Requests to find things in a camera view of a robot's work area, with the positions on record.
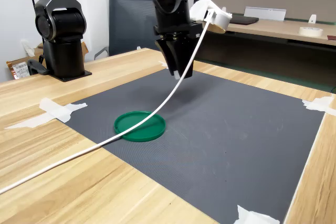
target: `wooden table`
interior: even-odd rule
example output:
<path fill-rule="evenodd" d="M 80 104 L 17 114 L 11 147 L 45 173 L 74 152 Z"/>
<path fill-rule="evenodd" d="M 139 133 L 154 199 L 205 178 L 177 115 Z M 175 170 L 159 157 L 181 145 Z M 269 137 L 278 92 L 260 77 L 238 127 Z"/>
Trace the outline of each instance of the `wooden table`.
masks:
<path fill-rule="evenodd" d="M 323 29 L 321 37 L 307 37 L 299 34 L 300 27 L 316 27 Z M 327 35 L 336 36 L 336 26 L 324 24 L 308 24 L 307 22 L 259 20 L 250 25 L 229 24 L 228 31 L 243 34 L 254 34 L 268 37 L 293 39 L 336 46 L 336 40 L 328 40 Z"/>
<path fill-rule="evenodd" d="M 42 114 L 48 97 L 66 105 L 164 69 L 161 53 L 141 49 L 89 62 L 93 75 L 70 82 L 35 75 L 0 84 L 0 188 L 94 143 L 52 120 L 34 129 L 5 127 Z M 194 69 L 312 101 L 330 93 L 201 62 Z M 325 115 L 287 223 L 336 223 L 336 117 Z M 0 195 L 3 223 L 216 223 L 101 148 Z"/>

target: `white wall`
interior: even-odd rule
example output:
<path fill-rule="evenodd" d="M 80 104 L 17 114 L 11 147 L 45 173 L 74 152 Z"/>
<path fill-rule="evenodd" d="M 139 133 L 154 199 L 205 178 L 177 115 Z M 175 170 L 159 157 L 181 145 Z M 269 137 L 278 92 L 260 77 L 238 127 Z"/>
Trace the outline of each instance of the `white wall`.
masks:
<path fill-rule="evenodd" d="M 89 51 L 108 46 L 108 10 L 109 0 L 77 0 L 87 21 L 87 30 L 83 36 Z M 0 82 L 13 77 L 6 61 L 26 56 L 20 41 L 26 39 L 30 46 L 41 43 L 41 37 L 35 27 L 35 13 L 32 0 L 0 0 Z"/>

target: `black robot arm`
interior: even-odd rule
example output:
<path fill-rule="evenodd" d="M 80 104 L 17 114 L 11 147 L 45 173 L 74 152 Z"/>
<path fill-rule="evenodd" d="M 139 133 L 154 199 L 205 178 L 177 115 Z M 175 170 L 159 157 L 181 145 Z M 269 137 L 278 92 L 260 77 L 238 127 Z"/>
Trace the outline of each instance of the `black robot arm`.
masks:
<path fill-rule="evenodd" d="M 157 18 L 154 33 L 160 35 L 155 43 L 161 50 L 171 75 L 181 76 L 187 66 L 198 38 L 202 24 L 191 22 L 188 0 L 153 0 Z M 193 72 L 189 68 L 186 78 Z"/>
<path fill-rule="evenodd" d="M 41 62 L 28 61 L 30 74 L 50 74 L 69 81 L 90 75 L 84 70 L 80 40 L 86 30 L 81 5 L 76 0 L 39 0 L 35 4 L 37 31 L 45 38 L 44 55 L 47 69 Z"/>

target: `green plastic lid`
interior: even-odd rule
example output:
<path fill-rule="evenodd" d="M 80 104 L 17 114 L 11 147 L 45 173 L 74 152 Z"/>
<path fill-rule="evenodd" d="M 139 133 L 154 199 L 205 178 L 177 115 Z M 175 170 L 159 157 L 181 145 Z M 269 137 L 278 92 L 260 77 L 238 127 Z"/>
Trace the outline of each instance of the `green plastic lid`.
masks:
<path fill-rule="evenodd" d="M 141 122 L 150 114 L 151 112 L 149 111 L 133 111 L 121 115 L 114 122 L 114 130 L 119 134 Z M 122 138 L 132 142 L 147 142 L 162 136 L 165 129 L 165 120 L 156 114 L 133 131 L 122 136 Z"/>

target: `cable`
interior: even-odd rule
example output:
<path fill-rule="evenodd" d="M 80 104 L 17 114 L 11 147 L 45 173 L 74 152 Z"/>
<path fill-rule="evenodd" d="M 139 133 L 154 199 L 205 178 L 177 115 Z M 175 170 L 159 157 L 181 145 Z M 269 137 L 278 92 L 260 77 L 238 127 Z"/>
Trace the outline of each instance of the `cable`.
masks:
<path fill-rule="evenodd" d="M 208 13 L 209 19 L 208 19 L 208 21 L 206 22 L 206 24 L 204 26 L 203 32 L 202 32 L 202 34 L 201 34 L 201 36 L 199 38 L 199 41 L 198 41 L 198 43 L 197 43 L 197 45 L 195 47 L 195 50 L 194 50 L 194 52 L 193 52 L 193 54 L 192 54 L 192 56 L 190 58 L 190 61 L 188 62 L 188 65 L 186 66 L 186 68 L 185 68 L 185 70 L 184 70 L 184 72 L 183 72 L 180 80 L 178 81 L 178 83 L 176 84 L 176 86 L 172 90 L 172 92 L 168 95 L 168 97 L 163 101 L 163 103 L 161 103 L 161 105 L 156 110 L 154 110 L 152 112 L 152 114 L 150 114 L 149 116 L 147 116 L 144 120 L 142 120 L 141 122 L 137 123 L 133 127 L 130 127 L 128 130 L 125 130 L 124 132 L 119 133 L 118 135 L 115 135 L 115 136 L 113 136 L 113 137 L 111 137 L 111 138 L 109 138 L 109 139 L 107 139 L 107 140 L 105 140 L 105 141 L 103 141 L 103 142 L 101 142 L 99 144 L 96 144 L 96 145 L 94 145 L 94 146 L 92 146 L 90 148 L 87 148 L 87 149 L 85 149 L 85 150 L 83 150 L 81 152 L 78 152 L 78 153 L 75 153 L 75 154 L 73 154 L 71 156 L 68 156 L 68 157 L 66 157 L 66 158 L 64 158 L 64 159 L 62 159 L 62 160 L 60 160 L 60 161 L 58 161 L 56 163 L 53 163 L 53 164 L 51 164 L 51 165 L 49 165 L 49 166 L 47 166 L 47 167 L 45 167 L 45 168 L 43 168 L 43 169 L 35 172 L 35 173 L 30 174 L 29 176 L 27 176 L 27 177 L 25 177 L 25 178 L 23 178 L 23 179 L 15 182 L 15 183 L 9 185 L 9 186 L 1 189 L 0 190 L 0 195 L 3 194 L 3 193 L 5 193 L 5 192 L 7 192 L 7 191 L 9 191 L 9 190 L 11 190 L 11 189 L 13 189 L 14 187 L 17 187 L 17 186 L 19 186 L 19 185 L 21 185 L 21 184 L 23 184 L 23 183 L 31 180 L 32 178 L 35 178 L 35 177 L 37 177 L 37 176 L 39 176 L 39 175 L 41 175 L 41 174 L 43 174 L 43 173 L 45 173 L 45 172 L 53 169 L 53 168 L 61 165 L 61 164 L 64 164 L 64 163 L 66 163 L 66 162 L 68 162 L 68 161 L 70 161 L 70 160 L 72 160 L 72 159 L 74 159 L 76 157 L 79 157 L 81 155 L 87 154 L 87 153 L 89 153 L 91 151 L 94 151 L 94 150 L 98 149 L 99 147 L 101 147 L 101 146 L 103 146 L 105 144 L 108 144 L 108 143 L 112 142 L 113 140 L 121 137 L 122 135 L 125 135 L 125 134 L 129 133 L 130 131 L 134 130 L 136 127 L 140 126 L 141 124 L 143 124 L 144 122 L 146 122 L 148 119 L 150 119 L 153 115 L 155 115 L 167 103 L 167 101 L 172 97 L 172 95 L 175 93 L 175 91 L 180 86 L 181 82 L 183 81 L 185 75 L 187 74 L 188 69 L 190 68 L 191 64 L 193 63 L 193 60 L 194 60 L 194 58 L 196 56 L 198 48 L 201 45 L 201 42 L 202 42 L 202 40 L 204 38 L 205 32 L 206 32 L 206 30 L 207 30 L 207 28 L 209 26 L 209 22 L 210 22 L 210 19 L 211 19 L 213 13 L 214 13 L 214 10 L 211 10 Z"/>

